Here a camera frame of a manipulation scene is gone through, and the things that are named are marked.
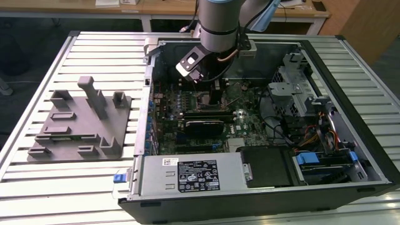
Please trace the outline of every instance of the motherboard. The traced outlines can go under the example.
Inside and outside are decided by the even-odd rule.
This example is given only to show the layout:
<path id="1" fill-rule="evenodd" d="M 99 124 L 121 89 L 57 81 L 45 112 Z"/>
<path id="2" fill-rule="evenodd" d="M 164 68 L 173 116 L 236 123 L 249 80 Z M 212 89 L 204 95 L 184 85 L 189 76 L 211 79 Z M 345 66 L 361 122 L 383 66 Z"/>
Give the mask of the motherboard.
<path id="1" fill-rule="evenodd" d="M 228 81 L 221 93 L 156 85 L 159 155 L 232 152 L 269 144 L 259 113 L 261 87 Z M 220 100 L 209 104 L 212 94 Z"/>

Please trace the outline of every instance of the white sticker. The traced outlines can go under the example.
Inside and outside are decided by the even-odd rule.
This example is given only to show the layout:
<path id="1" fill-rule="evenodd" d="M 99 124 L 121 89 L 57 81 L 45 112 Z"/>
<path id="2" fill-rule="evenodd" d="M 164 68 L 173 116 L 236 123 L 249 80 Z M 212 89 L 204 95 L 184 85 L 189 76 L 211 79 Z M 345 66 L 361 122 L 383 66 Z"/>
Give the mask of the white sticker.
<path id="1" fill-rule="evenodd" d="M 137 10 L 121 10 L 123 13 L 139 13 Z"/>
<path id="2" fill-rule="evenodd" d="M 205 186 L 217 186 L 220 183 L 219 182 L 208 182 L 205 183 Z"/>
<path id="3" fill-rule="evenodd" d="M 177 165 L 179 161 L 180 161 L 179 158 L 164 158 L 163 165 Z"/>

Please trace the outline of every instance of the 3d-printed part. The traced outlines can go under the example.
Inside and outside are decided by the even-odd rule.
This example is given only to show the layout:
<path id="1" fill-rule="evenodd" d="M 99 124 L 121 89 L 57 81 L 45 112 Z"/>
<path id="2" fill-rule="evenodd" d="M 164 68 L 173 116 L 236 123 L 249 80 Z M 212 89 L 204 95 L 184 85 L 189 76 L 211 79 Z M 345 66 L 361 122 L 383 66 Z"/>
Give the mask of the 3d-printed part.
<path id="1" fill-rule="evenodd" d="M 120 158 L 132 99 L 120 91 L 104 97 L 92 84 L 92 77 L 80 77 L 79 86 L 88 97 L 72 97 L 67 90 L 53 92 L 55 106 L 35 137 L 28 161 Z"/>

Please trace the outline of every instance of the table leg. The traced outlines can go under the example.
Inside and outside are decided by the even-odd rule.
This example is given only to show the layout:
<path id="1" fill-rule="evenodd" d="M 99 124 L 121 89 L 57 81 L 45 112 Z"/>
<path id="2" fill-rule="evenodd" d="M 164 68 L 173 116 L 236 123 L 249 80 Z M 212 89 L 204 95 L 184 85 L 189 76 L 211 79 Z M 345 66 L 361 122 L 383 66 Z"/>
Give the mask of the table leg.
<path id="1" fill-rule="evenodd" d="M 324 25 L 327 18 L 315 18 L 313 23 L 308 29 L 307 35 L 317 35 L 320 32 L 320 29 Z"/>
<path id="2" fill-rule="evenodd" d="M 151 15 L 140 15 L 143 32 L 151 32 Z"/>

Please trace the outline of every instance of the circuit board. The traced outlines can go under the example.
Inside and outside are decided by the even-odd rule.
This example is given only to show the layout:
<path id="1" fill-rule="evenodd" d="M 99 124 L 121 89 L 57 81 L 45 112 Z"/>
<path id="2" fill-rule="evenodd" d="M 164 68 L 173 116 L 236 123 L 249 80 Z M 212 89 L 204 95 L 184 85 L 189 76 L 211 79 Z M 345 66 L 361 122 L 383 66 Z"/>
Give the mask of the circuit board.
<path id="1" fill-rule="evenodd" d="M 229 152 L 229 138 L 243 138 L 245 146 L 268 145 L 265 127 L 256 109 L 257 90 L 259 88 L 247 87 L 243 82 L 229 82 L 219 104 L 205 105 L 199 104 L 199 99 L 207 98 L 207 91 L 181 91 L 171 85 L 164 93 L 156 96 L 159 154 Z M 229 111 L 233 115 L 232 122 L 224 123 L 221 134 L 212 138 L 187 137 L 183 132 L 184 113 L 207 112 L 216 108 L 221 112 Z M 211 152 L 196 150 L 201 146 L 209 147 Z"/>

